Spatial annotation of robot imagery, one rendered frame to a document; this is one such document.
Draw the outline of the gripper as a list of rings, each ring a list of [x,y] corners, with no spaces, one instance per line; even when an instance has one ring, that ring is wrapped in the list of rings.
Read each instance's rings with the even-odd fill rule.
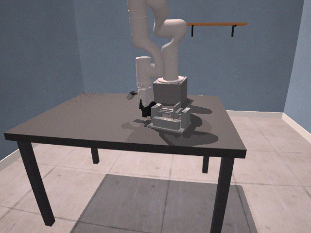
[[[149,104],[153,101],[152,87],[139,88],[138,87],[138,105],[142,110],[142,117],[147,117]]]

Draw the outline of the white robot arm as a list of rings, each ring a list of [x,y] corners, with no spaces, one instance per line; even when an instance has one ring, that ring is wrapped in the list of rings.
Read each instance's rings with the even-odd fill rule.
[[[178,47],[187,33],[187,24],[181,19],[169,19],[169,7],[166,0],[127,0],[133,45],[145,50],[151,57],[137,57],[137,87],[149,88],[152,78],[161,83],[179,83]],[[173,38],[162,47],[162,51],[150,40],[147,5],[154,17],[154,34],[159,38]]]

